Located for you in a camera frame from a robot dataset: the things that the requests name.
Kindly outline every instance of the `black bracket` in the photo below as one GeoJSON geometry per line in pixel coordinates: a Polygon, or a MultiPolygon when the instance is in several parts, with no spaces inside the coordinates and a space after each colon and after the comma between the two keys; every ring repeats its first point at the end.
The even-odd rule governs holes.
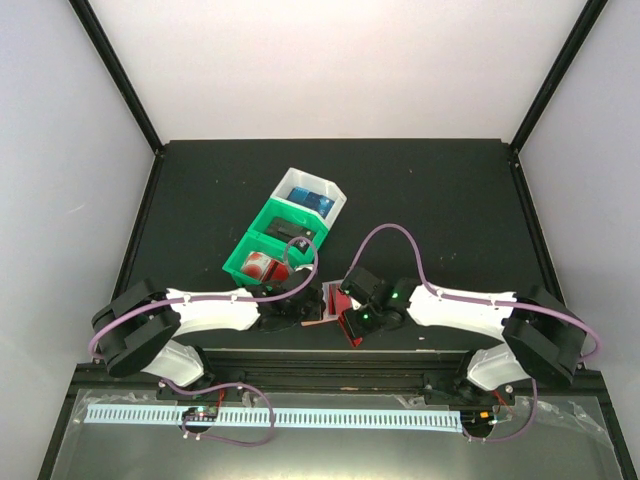
{"type": "MultiPolygon", "coordinates": [[[[542,287],[519,295],[518,301],[548,307],[577,320],[542,287]]],[[[518,309],[506,320],[502,336],[530,377],[550,387],[571,386],[586,337],[583,330],[557,318],[518,309]]]]}
{"type": "Polygon", "coordinates": [[[455,373],[435,370],[423,375],[427,405],[447,405],[454,410],[486,410],[500,403],[514,404],[512,386],[501,385],[487,392],[467,380],[467,369],[474,354],[465,354],[455,373]]]}
{"type": "MultiPolygon", "coordinates": [[[[244,383],[246,381],[246,373],[243,370],[231,370],[231,371],[216,371],[215,382],[210,381],[208,385],[202,382],[198,385],[194,385],[192,390],[203,390],[207,387],[211,387],[220,383],[244,383]]],[[[178,405],[215,405],[220,400],[220,390],[204,395],[182,395],[174,392],[168,386],[159,386],[156,392],[157,400],[171,400],[177,402],[178,405]]],[[[225,401],[240,402],[242,401],[242,395],[245,390],[238,390],[237,388],[229,388],[226,390],[224,398],[225,401]]]]}
{"type": "MultiPolygon", "coordinates": [[[[98,333],[127,312],[165,298],[164,288],[151,279],[144,280],[100,310],[91,320],[93,330],[98,333]]],[[[109,375],[122,378],[140,372],[160,353],[179,327],[180,314],[165,306],[114,328],[98,343],[109,375]]]]}

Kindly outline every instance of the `blue object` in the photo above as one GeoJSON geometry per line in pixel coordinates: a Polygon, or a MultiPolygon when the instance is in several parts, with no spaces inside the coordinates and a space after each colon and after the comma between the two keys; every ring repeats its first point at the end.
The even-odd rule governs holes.
{"type": "Polygon", "coordinates": [[[298,205],[302,205],[303,207],[310,208],[311,210],[315,210],[322,216],[322,218],[327,218],[329,210],[331,210],[331,207],[333,207],[333,204],[335,203],[324,195],[319,195],[317,193],[310,192],[306,188],[300,187],[296,187],[291,190],[287,200],[297,203],[298,205]]]}

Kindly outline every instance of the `clear plastic sheet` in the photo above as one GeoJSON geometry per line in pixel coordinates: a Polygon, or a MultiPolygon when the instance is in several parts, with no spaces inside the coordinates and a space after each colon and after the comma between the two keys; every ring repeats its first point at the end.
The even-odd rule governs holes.
{"type": "MultiPolygon", "coordinates": [[[[275,407],[432,409],[421,397],[394,395],[269,394],[275,407]]],[[[92,403],[157,401],[149,392],[84,391],[71,415],[54,480],[233,478],[309,480],[580,478],[621,480],[596,398],[541,398],[537,421],[526,435],[501,444],[469,443],[462,435],[399,430],[278,429],[269,444],[244,449],[182,438],[168,426],[83,423],[92,403]]],[[[235,405],[263,406],[244,395],[235,405]]],[[[521,428],[530,398],[518,398],[495,436],[521,428]]],[[[255,439],[254,429],[217,427],[217,434],[255,439]]]]}
{"type": "MultiPolygon", "coordinates": [[[[410,397],[402,395],[393,396],[404,408],[428,409],[441,408],[426,405],[423,397],[410,397]]],[[[517,396],[515,404],[511,410],[501,409],[498,415],[498,422],[514,421],[521,423],[522,419],[528,419],[531,412],[532,397],[517,396]]],[[[535,423],[549,425],[558,428],[567,428],[577,433],[581,433],[594,439],[601,445],[614,451],[613,443],[607,430],[598,424],[585,409],[574,400],[562,399],[562,397],[554,397],[548,401],[538,399],[538,410],[536,413],[535,423]]]]}

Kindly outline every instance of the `green storage bin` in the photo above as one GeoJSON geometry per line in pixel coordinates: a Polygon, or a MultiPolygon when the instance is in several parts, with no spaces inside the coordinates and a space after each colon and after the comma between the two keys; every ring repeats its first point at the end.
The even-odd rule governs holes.
{"type": "MultiPolygon", "coordinates": [[[[283,262],[284,245],[286,244],[268,235],[258,232],[247,232],[240,240],[240,243],[238,243],[238,246],[233,250],[231,256],[224,263],[222,269],[231,275],[239,287],[244,285],[258,285],[260,283],[258,280],[240,271],[244,261],[251,252],[261,252],[283,262]]],[[[293,247],[289,249],[288,259],[289,265],[292,268],[307,263],[304,261],[302,254],[293,247]]]]}
{"type": "MultiPolygon", "coordinates": [[[[313,244],[318,249],[329,234],[329,229],[322,222],[322,220],[317,215],[311,213],[309,210],[296,208],[289,203],[284,203],[275,198],[270,198],[269,200],[267,200],[267,203],[262,208],[262,210],[260,210],[260,213],[255,218],[253,223],[249,226],[248,231],[263,234],[269,239],[277,242],[281,246],[280,248],[282,252],[284,252],[284,247],[287,245],[286,242],[278,240],[277,238],[273,238],[264,233],[266,232],[267,227],[269,226],[271,221],[276,217],[283,218],[288,222],[300,225],[301,227],[305,227],[313,232],[316,232],[315,237],[313,237],[313,244]]],[[[296,247],[291,247],[289,249],[289,253],[298,254],[302,259],[301,265],[305,263],[313,263],[313,249],[311,247],[309,247],[304,254],[300,252],[300,250],[298,250],[296,247]]]]}

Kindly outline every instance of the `red object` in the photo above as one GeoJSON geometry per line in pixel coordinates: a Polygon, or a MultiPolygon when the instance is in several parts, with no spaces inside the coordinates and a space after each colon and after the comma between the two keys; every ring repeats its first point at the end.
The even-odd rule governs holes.
{"type": "Polygon", "coordinates": [[[289,278],[289,270],[282,262],[260,252],[251,252],[240,271],[259,282],[269,280],[282,282],[289,278]]]}
{"type": "Polygon", "coordinates": [[[340,290],[336,290],[335,309],[338,315],[342,315],[347,308],[351,308],[351,299],[340,290]]]}

